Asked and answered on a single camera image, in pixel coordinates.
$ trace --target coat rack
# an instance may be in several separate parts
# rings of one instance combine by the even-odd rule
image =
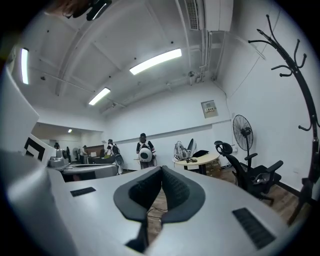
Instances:
[[[290,55],[286,52],[286,50],[280,45],[280,43],[277,41],[275,38],[275,35],[272,31],[271,28],[271,23],[270,23],[270,18],[269,15],[266,15],[266,18],[268,20],[269,28],[272,37],[268,36],[265,34],[263,31],[260,29],[257,29],[257,31],[263,35],[267,41],[265,40],[249,40],[248,43],[255,43],[255,42],[262,42],[266,43],[268,45],[271,45],[274,49],[277,50],[277,52],[281,55],[281,57],[284,59],[287,65],[279,65],[271,68],[271,70],[279,69],[279,68],[286,68],[290,71],[289,74],[287,73],[280,73],[280,77],[290,77],[292,74],[295,76],[300,89],[302,91],[307,109],[308,109],[308,114],[310,118],[310,127],[305,128],[302,126],[298,126],[299,129],[302,129],[304,131],[310,131],[312,128],[313,131],[313,139],[312,139],[312,155],[311,155],[311,164],[310,164],[310,169],[309,169],[309,174],[308,177],[302,179],[302,189],[299,195],[299,203],[297,207],[295,208],[293,214],[291,215],[288,224],[292,224],[294,220],[296,219],[297,215],[299,214],[300,210],[302,209],[304,203],[308,202],[312,198],[312,189],[314,187],[314,184],[318,181],[320,177],[320,158],[319,158],[319,139],[318,139],[318,133],[317,133],[317,126],[320,127],[318,118],[317,118],[317,113],[316,113],[316,108],[314,104],[314,100],[312,98],[312,95],[310,93],[309,87],[306,83],[306,80],[304,79],[302,73],[300,72],[300,68],[302,68],[305,65],[305,61],[307,58],[307,55],[304,53],[303,54],[303,60],[302,64],[298,65],[297,64],[297,50],[299,47],[300,40],[297,40],[295,50],[294,50],[294,60],[290,57]]]

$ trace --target fluorescent light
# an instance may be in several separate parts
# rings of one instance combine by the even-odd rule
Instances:
[[[107,5],[107,4],[105,3],[105,4],[100,8],[100,10],[94,15],[94,17],[93,17],[92,20],[94,20],[94,19],[98,16],[98,14],[101,12],[101,10],[102,10],[106,5]]]
[[[98,93],[97,96],[95,96],[90,102],[89,105],[94,105],[98,101],[100,101],[104,96],[106,96],[108,93],[110,93],[110,90],[108,88],[104,88],[102,91]]]
[[[151,68],[159,63],[166,62],[178,57],[181,57],[181,49],[176,49],[172,51],[168,51],[166,53],[163,53],[161,55],[158,55],[156,57],[153,57],[151,59],[146,60],[145,62],[142,62],[141,64],[133,67],[130,69],[130,72],[134,75],[140,73],[141,71],[144,71],[148,68]]]
[[[22,82],[26,85],[29,84],[28,80],[28,53],[29,50],[26,48],[21,49],[21,74]]]

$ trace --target round table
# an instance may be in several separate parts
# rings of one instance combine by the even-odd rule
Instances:
[[[210,152],[208,154],[204,154],[200,157],[192,157],[192,159],[196,159],[197,162],[187,162],[184,161],[175,161],[175,165],[184,166],[185,170],[188,170],[188,166],[199,166],[199,173],[203,175],[207,175],[206,172],[206,164],[213,162],[219,158],[220,154],[218,152]]]

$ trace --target air conditioner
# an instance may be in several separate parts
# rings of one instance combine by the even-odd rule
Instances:
[[[230,31],[234,0],[184,0],[191,30]]]

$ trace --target office chair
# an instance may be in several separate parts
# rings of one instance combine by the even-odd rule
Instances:
[[[226,157],[230,164],[234,167],[238,186],[260,200],[270,200],[270,205],[272,206],[274,203],[274,198],[268,197],[266,194],[269,193],[270,188],[276,182],[281,180],[281,175],[276,173],[276,170],[279,169],[284,162],[280,160],[269,168],[259,165],[255,168],[245,171],[238,159],[231,155],[233,149],[228,143],[218,140],[214,144],[218,153]],[[257,155],[257,153],[251,154],[247,156],[245,160],[249,158],[252,159]]]

